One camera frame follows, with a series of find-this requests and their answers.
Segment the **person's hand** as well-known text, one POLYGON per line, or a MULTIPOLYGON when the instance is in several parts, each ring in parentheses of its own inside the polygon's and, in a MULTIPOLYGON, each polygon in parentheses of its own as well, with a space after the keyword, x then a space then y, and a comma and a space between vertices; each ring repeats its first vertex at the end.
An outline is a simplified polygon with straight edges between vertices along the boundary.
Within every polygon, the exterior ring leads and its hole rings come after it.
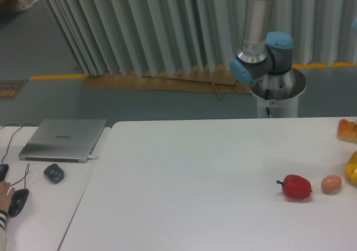
POLYGON ((15 188, 9 182, 0 182, 0 208, 1 211, 7 213, 11 204, 12 197, 15 193, 15 188))

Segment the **striped sleeve forearm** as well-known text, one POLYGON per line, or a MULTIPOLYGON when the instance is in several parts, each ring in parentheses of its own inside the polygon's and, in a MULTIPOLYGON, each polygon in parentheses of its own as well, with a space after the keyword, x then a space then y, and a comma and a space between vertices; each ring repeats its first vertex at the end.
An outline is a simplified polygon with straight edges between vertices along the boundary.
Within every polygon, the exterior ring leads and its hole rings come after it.
POLYGON ((5 251, 6 250, 6 220, 7 220, 7 213, 3 210, 1 210, 1 222, 0 222, 0 226, 1 226, 1 240, 0 240, 0 245, 1 245, 1 251, 5 251))

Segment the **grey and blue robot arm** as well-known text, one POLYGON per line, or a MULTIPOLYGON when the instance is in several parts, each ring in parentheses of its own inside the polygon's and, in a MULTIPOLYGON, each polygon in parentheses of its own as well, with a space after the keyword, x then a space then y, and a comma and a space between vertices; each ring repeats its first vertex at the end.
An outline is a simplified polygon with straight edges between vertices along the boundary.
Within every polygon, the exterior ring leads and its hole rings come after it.
POLYGON ((356 63, 356 0, 247 0, 242 44, 229 63, 237 81, 340 61, 356 63))

